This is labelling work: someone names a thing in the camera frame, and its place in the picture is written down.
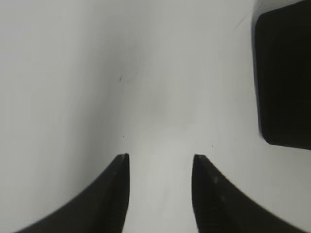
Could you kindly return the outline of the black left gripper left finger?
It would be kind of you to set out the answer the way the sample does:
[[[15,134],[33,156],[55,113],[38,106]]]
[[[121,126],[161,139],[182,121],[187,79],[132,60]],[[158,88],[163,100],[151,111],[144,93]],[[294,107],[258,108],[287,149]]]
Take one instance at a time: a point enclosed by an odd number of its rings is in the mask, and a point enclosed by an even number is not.
[[[21,233],[121,233],[130,195],[130,159],[117,155],[83,192]]]

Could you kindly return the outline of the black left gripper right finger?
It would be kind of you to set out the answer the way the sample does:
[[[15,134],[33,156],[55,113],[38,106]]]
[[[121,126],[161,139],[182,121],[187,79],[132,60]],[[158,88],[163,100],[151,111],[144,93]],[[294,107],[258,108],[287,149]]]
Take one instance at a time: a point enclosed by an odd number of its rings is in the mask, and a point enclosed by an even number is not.
[[[191,196],[200,233],[300,233],[232,184],[204,155],[193,158]]]

